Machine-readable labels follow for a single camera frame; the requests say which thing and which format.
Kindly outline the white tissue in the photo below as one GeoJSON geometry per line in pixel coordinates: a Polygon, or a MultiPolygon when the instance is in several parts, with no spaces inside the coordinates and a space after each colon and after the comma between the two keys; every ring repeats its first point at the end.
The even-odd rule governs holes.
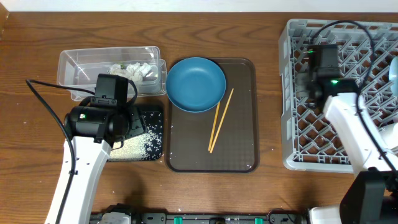
{"type": "Polygon", "coordinates": [[[155,65],[149,65],[148,63],[140,64],[137,62],[128,65],[115,63],[110,66],[108,74],[118,75],[134,82],[143,82],[145,78],[155,75],[156,71],[157,67],[155,65]]]}

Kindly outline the light blue small bowl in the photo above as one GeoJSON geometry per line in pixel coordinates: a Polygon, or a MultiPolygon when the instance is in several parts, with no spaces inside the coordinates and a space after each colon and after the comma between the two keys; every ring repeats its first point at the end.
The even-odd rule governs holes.
{"type": "Polygon", "coordinates": [[[397,95],[397,73],[398,57],[394,57],[389,66],[389,81],[392,83],[390,89],[393,95],[397,95]]]}

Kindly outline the green cup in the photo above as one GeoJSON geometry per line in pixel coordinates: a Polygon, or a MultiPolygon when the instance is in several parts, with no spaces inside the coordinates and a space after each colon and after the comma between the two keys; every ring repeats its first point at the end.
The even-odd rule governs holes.
{"type": "Polygon", "coordinates": [[[381,128],[381,137],[388,149],[396,150],[398,145],[398,124],[393,123],[381,128]]]}

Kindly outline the dark blue plate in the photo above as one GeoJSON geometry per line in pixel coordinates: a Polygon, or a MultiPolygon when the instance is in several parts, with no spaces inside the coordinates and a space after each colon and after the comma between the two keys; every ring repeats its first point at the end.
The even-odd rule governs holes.
{"type": "Polygon", "coordinates": [[[178,109],[201,113],[215,107],[224,97],[226,75],[214,61],[190,57],[177,62],[166,79],[166,93],[178,109]]]}

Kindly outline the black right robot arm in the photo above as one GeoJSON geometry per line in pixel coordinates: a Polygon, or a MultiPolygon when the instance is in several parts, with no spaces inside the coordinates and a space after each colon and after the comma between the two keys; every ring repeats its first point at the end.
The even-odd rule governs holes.
{"type": "Polygon", "coordinates": [[[296,77],[338,133],[355,180],[339,205],[314,207],[309,223],[397,223],[397,156],[387,148],[353,79],[296,77]]]}

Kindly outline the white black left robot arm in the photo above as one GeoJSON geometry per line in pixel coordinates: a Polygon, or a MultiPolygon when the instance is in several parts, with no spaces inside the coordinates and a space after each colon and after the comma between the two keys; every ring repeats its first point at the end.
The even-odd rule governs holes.
{"type": "Polygon", "coordinates": [[[146,133],[137,106],[76,106],[64,120],[63,164],[46,223],[88,223],[98,182],[114,143],[146,133]]]}

